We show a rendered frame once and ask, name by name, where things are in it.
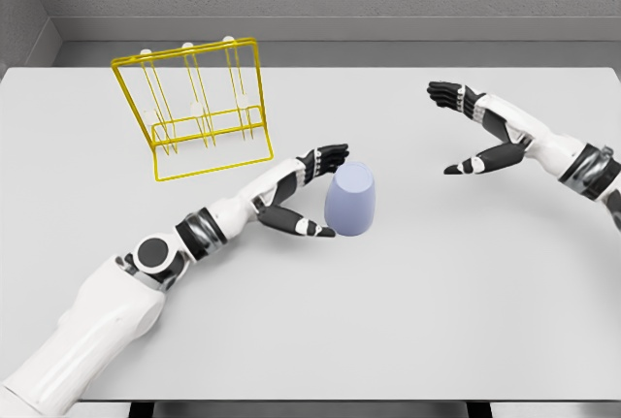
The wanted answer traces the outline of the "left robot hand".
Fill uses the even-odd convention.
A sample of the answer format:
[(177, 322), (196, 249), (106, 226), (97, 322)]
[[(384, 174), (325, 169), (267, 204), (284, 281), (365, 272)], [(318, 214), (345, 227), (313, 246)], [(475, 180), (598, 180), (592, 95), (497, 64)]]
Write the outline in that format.
[(334, 174), (348, 155), (348, 144), (311, 149), (305, 156), (277, 164), (244, 187), (238, 197), (249, 205), (250, 218), (269, 228), (295, 236), (333, 238), (333, 229), (285, 208), (282, 203), (317, 177)]

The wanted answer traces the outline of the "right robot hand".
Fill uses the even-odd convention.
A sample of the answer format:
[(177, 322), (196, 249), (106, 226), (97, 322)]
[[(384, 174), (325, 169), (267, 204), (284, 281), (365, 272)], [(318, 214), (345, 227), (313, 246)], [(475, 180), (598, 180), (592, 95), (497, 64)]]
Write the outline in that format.
[(530, 145), (549, 133), (549, 128), (542, 122), (506, 100), (467, 85), (430, 81), (427, 92), (440, 108), (462, 113), (501, 142), (461, 163), (448, 166), (443, 171), (445, 175), (486, 174), (518, 164)]

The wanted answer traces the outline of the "lavender blue cup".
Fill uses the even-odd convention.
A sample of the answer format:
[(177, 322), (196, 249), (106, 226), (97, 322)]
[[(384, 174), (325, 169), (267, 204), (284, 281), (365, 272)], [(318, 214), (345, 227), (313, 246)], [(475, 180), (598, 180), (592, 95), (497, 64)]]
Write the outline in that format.
[(329, 185), (324, 217), (341, 236), (359, 236), (370, 229), (376, 209), (375, 179), (362, 162), (339, 166)]

